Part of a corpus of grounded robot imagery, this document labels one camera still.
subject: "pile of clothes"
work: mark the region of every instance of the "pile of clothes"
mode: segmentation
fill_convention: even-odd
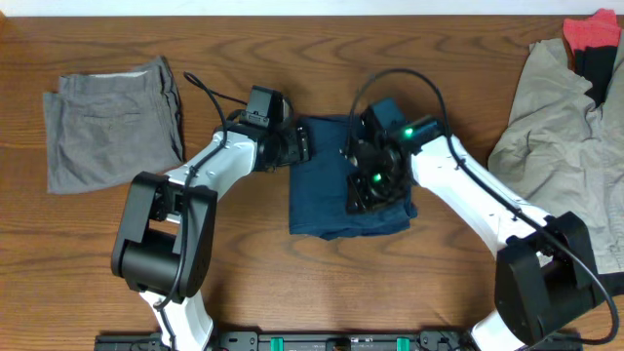
[[[624,272],[624,38],[615,13],[566,19],[532,44],[488,168],[552,215],[587,224],[601,274]]]

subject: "wooden table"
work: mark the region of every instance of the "wooden table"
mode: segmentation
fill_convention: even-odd
[[[368,74],[407,66],[441,88],[451,122],[484,163],[507,124],[531,42],[561,36],[563,18],[10,19],[0,44],[0,348],[88,350],[101,332],[150,332],[149,306],[109,268],[128,186],[46,193],[42,94],[67,73],[131,69],[169,59],[184,105],[187,156],[218,124],[203,92],[247,98],[280,90],[302,113],[345,113]],[[381,81],[365,102],[397,97],[410,118],[439,111],[422,84]],[[225,110],[235,105],[224,102]],[[213,261],[202,287],[221,325],[264,331],[468,328],[493,308],[494,261],[442,201],[413,189],[408,231],[323,240],[288,230],[288,170],[254,174],[218,204]],[[624,299],[617,298],[620,308]],[[603,305],[575,321],[609,328]],[[624,336],[602,350],[624,348]]]

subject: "white wall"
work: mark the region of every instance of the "white wall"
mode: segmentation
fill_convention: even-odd
[[[0,0],[19,16],[624,15],[624,0]]]

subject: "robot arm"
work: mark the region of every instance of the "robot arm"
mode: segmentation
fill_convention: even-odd
[[[546,225],[549,214],[515,194],[492,176],[472,156],[455,136],[452,143],[466,166],[490,188],[508,201],[516,203],[533,220]],[[411,172],[414,180],[446,202],[481,237],[496,258],[499,250],[507,246],[510,237],[525,238],[534,229],[513,215],[478,186],[451,157],[445,136],[438,136],[422,145],[421,151],[411,155]],[[474,342],[482,351],[517,350],[525,346],[507,328],[497,311],[471,330]]]
[[[216,149],[223,140],[223,132],[217,132],[213,141],[191,159],[187,164],[167,172],[169,183],[183,185],[189,168],[196,165],[206,155]],[[220,200],[225,192],[240,178],[247,176],[254,170],[257,143],[246,135],[228,133],[224,148],[208,160],[197,172],[191,184],[201,184],[216,192]],[[167,220],[179,223],[179,215],[169,214]],[[199,238],[191,237],[190,242],[198,242]],[[170,345],[170,334],[164,324],[161,314],[154,308],[154,304],[165,299],[157,292],[144,291],[140,296],[150,305],[158,324],[161,327],[161,342]],[[165,306],[169,325],[176,337],[176,345],[180,350],[202,351],[206,348],[213,332],[213,320],[206,313],[201,291],[186,297],[182,302],[171,302]]]
[[[200,287],[211,260],[217,201],[232,184],[253,171],[309,159],[307,133],[300,127],[289,127],[292,111],[279,92],[253,87],[240,123],[227,126],[227,142],[211,158],[202,162],[222,145],[222,130],[187,164],[165,175],[141,173],[133,180],[111,268],[149,303],[161,327],[162,345],[171,347],[171,334],[178,350],[203,351],[208,345],[213,321],[206,313]],[[151,220],[181,223],[184,183],[191,167],[200,164],[186,190],[188,231],[182,253],[182,226],[174,236],[149,224]],[[162,314],[154,305],[169,294],[183,254],[179,287]]]
[[[456,211],[496,258],[497,310],[471,332],[482,351],[534,346],[603,302],[580,266],[458,166],[449,144],[478,180],[555,235],[596,275],[589,233],[580,218],[572,213],[554,218],[533,206],[481,167],[457,137],[445,136],[438,120],[408,123],[391,99],[371,106],[362,122],[359,139],[350,144],[350,160],[359,170],[348,178],[347,211],[366,212],[397,201],[405,196],[406,184],[416,182]]]

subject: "red cloth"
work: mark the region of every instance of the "red cloth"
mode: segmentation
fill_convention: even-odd
[[[572,52],[603,46],[617,47],[620,27],[613,10],[600,9],[588,19],[565,19],[564,36]]]

